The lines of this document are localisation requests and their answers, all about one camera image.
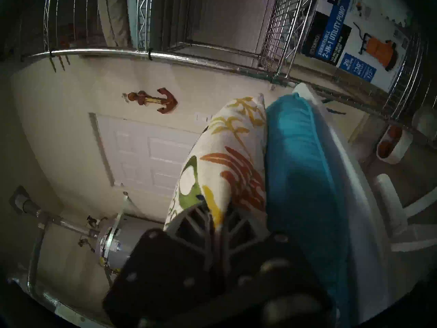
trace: gray pipe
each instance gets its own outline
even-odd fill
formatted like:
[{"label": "gray pipe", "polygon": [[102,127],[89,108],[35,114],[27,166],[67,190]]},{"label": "gray pipe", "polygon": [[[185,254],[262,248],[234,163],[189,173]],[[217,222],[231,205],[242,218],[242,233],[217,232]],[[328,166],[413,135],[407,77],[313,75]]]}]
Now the gray pipe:
[{"label": "gray pipe", "polygon": [[41,252],[42,240],[44,239],[45,229],[47,227],[47,221],[48,219],[46,219],[44,223],[38,224],[38,234],[33,244],[33,249],[29,261],[29,270],[27,273],[27,291],[29,295],[33,297],[35,300],[39,299],[35,289],[36,273],[38,270],[39,254]]},{"label": "gray pipe", "polygon": [[81,226],[72,221],[66,220],[60,216],[52,215],[43,211],[36,203],[30,200],[25,195],[19,194],[15,197],[15,204],[23,210],[24,213],[37,217],[42,223],[47,224],[49,221],[58,226],[70,229],[76,233],[88,236],[90,238],[97,238],[99,231]]},{"label": "gray pipe", "polygon": [[188,46],[188,47],[195,46],[195,47],[200,47],[200,48],[208,48],[208,49],[221,50],[221,51],[224,51],[224,52],[231,52],[232,54],[252,57],[254,59],[259,59],[260,58],[260,54],[255,54],[254,52],[247,52],[247,51],[244,51],[244,50],[239,50],[239,49],[229,48],[229,47],[221,47],[219,45],[213,45],[213,44],[209,44],[209,43],[188,41],[188,42],[178,42],[177,44],[178,45]]}]

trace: wire shelf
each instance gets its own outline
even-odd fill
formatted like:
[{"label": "wire shelf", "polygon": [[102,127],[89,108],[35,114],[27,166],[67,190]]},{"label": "wire shelf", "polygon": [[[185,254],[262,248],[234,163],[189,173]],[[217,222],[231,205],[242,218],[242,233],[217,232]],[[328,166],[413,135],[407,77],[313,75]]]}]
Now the wire shelf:
[{"label": "wire shelf", "polygon": [[260,64],[279,75],[287,66],[289,75],[301,42],[313,0],[275,0],[260,54]]},{"label": "wire shelf", "polygon": [[[258,48],[259,53],[193,41],[192,29],[201,15],[196,10],[199,9],[201,0],[136,0],[136,7],[132,8],[133,14],[136,13],[133,17],[136,24],[130,27],[133,30],[129,30],[133,36],[131,49],[105,47],[107,43],[101,25],[103,16],[100,16],[98,0],[40,0],[38,20],[41,9],[44,8],[42,33],[39,23],[38,36],[34,32],[35,28],[22,32],[20,25],[18,39],[37,43],[38,46],[33,45],[31,49],[30,53],[33,55],[30,58],[50,57],[54,69],[52,58],[58,57],[64,68],[61,56],[69,54],[136,56],[215,68],[281,84],[305,82],[312,85],[321,96],[401,124],[405,129],[414,132],[411,129],[414,113],[422,105],[437,108],[437,85],[434,84],[437,75],[432,65],[437,61],[437,54],[432,52],[427,38],[420,33],[411,37],[404,62],[389,93],[340,69],[335,70],[332,75],[316,72],[294,64],[296,53],[300,51],[305,32],[309,28],[309,16],[315,1],[273,0],[273,4],[268,3],[271,12],[268,13],[266,7],[263,28],[267,28],[264,41]],[[33,20],[35,19],[24,18],[23,27],[25,22]],[[20,50],[23,49],[22,46],[23,42],[20,42]],[[211,54],[234,53],[240,58],[250,58],[252,66],[224,62],[220,56],[215,58],[212,55],[213,58],[207,58],[192,55],[192,52],[191,55],[179,52],[186,47],[211,49],[214,51]],[[330,84],[334,83],[343,93],[290,77],[292,67],[296,69],[293,75],[306,72],[307,77],[318,77]],[[435,139],[428,139],[428,143],[437,147]]]},{"label": "wire shelf", "polygon": [[152,0],[137,0],[137,50],[148,49]]},{"label": "wire shelf", "polygon": [[416,97],[423,78],[424,55],[428,42],[415,34],[399,70],[382,112],[391,119],[399,119]]}]

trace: white wall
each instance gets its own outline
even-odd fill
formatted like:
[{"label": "white wall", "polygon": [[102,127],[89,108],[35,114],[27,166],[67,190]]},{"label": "white wall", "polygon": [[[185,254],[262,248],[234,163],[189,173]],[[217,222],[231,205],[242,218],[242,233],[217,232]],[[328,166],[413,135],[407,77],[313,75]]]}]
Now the white wall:
[{"label": "white wall", "polygon": [[[263,93],[266,105],[269,105],[292,92],[289,87],[276,87],[270,91],[268,82],[262,80],[187,66],[104,57],[70,56],[69,60],[71,66],[64,59],[66,70],[62,71],[58,59],[54,58],[57,73],[48,59],[16,71],[8,87],[11,103],[8,107],[11,110],[13,101],[19,116],[18,119],[15,115],[15,128],[10,131],[17,129],[19,132],[21,121],[43,174],[66,206],[61,215],[80,224],[86,223],[87,214],[114,215],[122,203],[122,189],[111,185],[90,114],[201,133],[204,125],[194,122],[195,112],[214,114],[233,98],[257,93]],[[133,102],[127,104],[122,97],[122,93],[139,90],[159,96],[156,89],[161,87],[166,87],[179,102],[171,114],[160,114],[156,111],[159,106],[154,104],[147,107]],[[347,117],[335,117],[340,123],[347,120],[354,127],[362,112],[356,113],[352,108],[349,111]],[[19,141],[25,141],[24,134],[20,136]],[[24,155],[33,160],[31,166],[37,171],[38,164],[31,158],[33,154],[28,145]],[[9,162],[5,165],[6,170],[15,164]],[[44,180],[42,172],[36,183]],[[15,178],[12,185],[17,181],[20,179]],[[50,187],[47,182],[40,185],[44,187],[40,191],[35,190],[36,186],[30,190],[32,196]],[[128,191],[146,215],[164,221],[169,198],[138,190]],[[20,232],[19,229],[14,231],[16,235]],[[101,300],[108,290],[107,280],[95,256],[88,248],[80,248],[78,240],[79,234],[52,226],[41,251],[39,277],[48,281],[67,304],[101,317]]]},{"label": "white wall", "polygon": [[18,215],[8,199],[21,184],[32,199],[46,210],[58,213],[63,205],[56,196],[27,142],[6,71],[0,70],[0,269],[14,272],[27,268],[37,233],[36,219]]},{"label": "white wall", "polygon": [[[66,205],[94,215],[117,213],[122,191],[110,184],[90,113],[200,133],[204,125],[194,122],[195,112],[214,114],[232,98],[257,93],[271,103],[291,92],[283,87],[271,92],[262,80],[180,65],[79,56],[69,60],[64,72],[54,58],[57,73],[48,59],[31,64],[12,76],[11,85],[27,139],[56,194]],[[159,96],[156,89],[161,87],[179,102],[171,114],[122,98],[122,93],[141,89]],[[143,191],[129,194],[145,214],[165,219],[168,198]]]}]

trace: teal fabric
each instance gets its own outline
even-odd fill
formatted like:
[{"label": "teal fabric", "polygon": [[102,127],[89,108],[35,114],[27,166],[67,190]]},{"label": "teal fabric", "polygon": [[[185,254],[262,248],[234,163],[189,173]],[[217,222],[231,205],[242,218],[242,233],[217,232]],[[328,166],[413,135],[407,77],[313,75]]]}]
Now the teal fabric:
[{"label": "teal fabric", "polygon": [[348,225],[338,174],[332,171],[317,126],[320,114],[298,94],[267,108],[267,227],[297,241],[349,326]]}]

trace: white door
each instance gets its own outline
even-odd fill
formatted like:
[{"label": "white door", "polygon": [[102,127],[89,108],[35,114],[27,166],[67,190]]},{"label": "white door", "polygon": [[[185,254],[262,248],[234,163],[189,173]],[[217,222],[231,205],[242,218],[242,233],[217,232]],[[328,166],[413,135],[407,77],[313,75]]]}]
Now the white door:
[{"label": "white door", "polygon": [[97,123],[116,185],[173,195],[199,134],[102,115]]}]

